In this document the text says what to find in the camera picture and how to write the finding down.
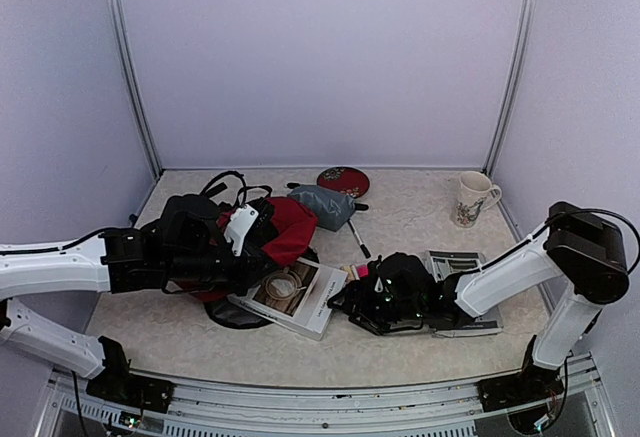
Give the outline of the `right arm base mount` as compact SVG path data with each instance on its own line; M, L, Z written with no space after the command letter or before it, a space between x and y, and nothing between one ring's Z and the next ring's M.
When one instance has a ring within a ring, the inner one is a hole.
M566 385L559 377L560 370L549 370L534 364L533 348L537 336L529 341L517 372L485 378L477 383L479 400L484 412L516 407L560 395Z

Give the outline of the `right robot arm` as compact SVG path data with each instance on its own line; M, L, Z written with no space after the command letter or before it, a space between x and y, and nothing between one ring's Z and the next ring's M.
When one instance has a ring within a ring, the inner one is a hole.
M396 252L367 264L368 273L327 301L329 308L376 335L423 329L458 330L502 302L548 280L567 287L543 330L532 338L528 365L513 376L511 390L535 399L571 348L603 308L629 290L635 263L626 259L620 227L639 232L627 218L605 209L553 204L546 220L512 248L474 268L435 279L415 255Z

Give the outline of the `right aluminium frame post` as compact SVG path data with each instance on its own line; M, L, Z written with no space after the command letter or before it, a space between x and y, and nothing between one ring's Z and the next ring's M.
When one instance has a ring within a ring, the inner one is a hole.
M498 120L483 166L484 173L490 177L492 177L497 170L500 155L506 142L508 127L511 122L526 59L536 2L537 0L522 0L521 2L515 44L500 104Z

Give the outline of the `red student backpack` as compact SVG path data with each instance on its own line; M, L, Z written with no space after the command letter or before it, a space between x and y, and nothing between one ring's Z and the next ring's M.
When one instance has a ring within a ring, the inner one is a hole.
M262 249L281 270L307 256L318 218L304 205L289 197L269 198L274 207L270 221L252 230L242 254ZM216 204L201 194L171 197L161 216L141 227L153 249L169 259L169 273L162 280L167 286L176 283L201 301L210 320L234 329L249 330L264 327L268 321L256 317L228 300L230 294L244 296L247 292L228 292L222 288L224 274L235 263L224 231L233 204Z

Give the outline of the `white ceramic mug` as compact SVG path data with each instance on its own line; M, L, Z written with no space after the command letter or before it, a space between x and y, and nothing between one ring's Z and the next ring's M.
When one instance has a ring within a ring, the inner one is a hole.
M458 189L451 219L462 228L473 227L482 212L491 209L502 198L502 189L482 172L465 171L458 177Z

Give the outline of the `pink highlighter pen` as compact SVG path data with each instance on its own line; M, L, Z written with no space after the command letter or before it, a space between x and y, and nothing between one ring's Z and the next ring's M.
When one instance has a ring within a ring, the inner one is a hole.
M341 267L341 270L347 274L347 282L361 280L370 274L366 263L345 265Z

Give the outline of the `white paper book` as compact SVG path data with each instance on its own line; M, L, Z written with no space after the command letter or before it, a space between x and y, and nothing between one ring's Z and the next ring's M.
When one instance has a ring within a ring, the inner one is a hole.
M231 294L238 307L304 337L320 341L332 310L331 297L347 283L348 273L308 259L266 276L245 296Z

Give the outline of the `grey pencil pouch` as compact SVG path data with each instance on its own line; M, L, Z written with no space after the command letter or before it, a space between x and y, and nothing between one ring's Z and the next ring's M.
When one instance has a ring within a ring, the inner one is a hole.
M307 207L317 218L318 226L337 232L356 212L369 210L367 204L358 203L350 195L319 185L288 183L288 197Z

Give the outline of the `aluminium frame post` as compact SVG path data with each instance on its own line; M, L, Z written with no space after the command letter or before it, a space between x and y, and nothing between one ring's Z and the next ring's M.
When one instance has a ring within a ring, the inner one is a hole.
M511 122L526 59L536 2L537 0L522 0L521 2L515 44L500 104L498 120L483 166L484 173L490 177L492 177L497 170L500 155L506 142L508 127Z
M154 182L157 182L162 176L164 169L161 164L144 108L134 60L128 41L122 0L107 0L107 5L111 16L116 47L125 80L126 90L133 111L135 127L142 144L143 153L152 179Z

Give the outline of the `left aluminium frame post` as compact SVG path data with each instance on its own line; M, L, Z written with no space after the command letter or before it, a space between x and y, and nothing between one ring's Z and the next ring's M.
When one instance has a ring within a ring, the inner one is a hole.
M107 0L107 5L111 16L116 47L125 80L126 90L133 111L135 127L142 144L143 153L152 179L154 182L157 182L162 176L164 169L161 164L144 108L134 60L128 41L122 0Z

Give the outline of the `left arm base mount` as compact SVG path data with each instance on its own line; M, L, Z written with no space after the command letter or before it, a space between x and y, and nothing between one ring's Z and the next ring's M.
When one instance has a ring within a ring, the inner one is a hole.
M168 380L132 373L120 343L105 336L99 337L98 342L104 353L103 369L88 380L86 393L141 411L166 414L175 385Z

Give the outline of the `aluminium front rail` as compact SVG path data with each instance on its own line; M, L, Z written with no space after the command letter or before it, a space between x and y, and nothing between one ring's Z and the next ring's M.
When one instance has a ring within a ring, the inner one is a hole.
M589 355L568 361L568 390L512 408L482 405L475 378L372 388L305 389L171 377L163 412L88 396L83 380L54 371L36 436L510 436L512 421L558 404L538 436L616 436L609 402Z

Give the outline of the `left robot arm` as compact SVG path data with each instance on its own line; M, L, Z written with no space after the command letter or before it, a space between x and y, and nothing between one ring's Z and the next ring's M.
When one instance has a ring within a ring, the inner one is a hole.
M77 333L25 306L24 296L65 291L246 293L267 265L249 241L272 205L241 203L224 217L202 195L174 196L161 216L136 228L104 228L68 243L1 249L1 340L62 366L121 402L140 391L122 346Z

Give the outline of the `ianra magazine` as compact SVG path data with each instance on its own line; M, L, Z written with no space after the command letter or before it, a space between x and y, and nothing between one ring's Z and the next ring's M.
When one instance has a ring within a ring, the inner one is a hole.
M472 270L485 262L485 256L478 252L445 252L427 250L423 255L423 263L436 283L442 283L455 273ZM462 317L451 329L440 324L429 324L433 334L438 337L479 337L497 335L503 332L502 315L498 307L490 309L486 314L464 320Z

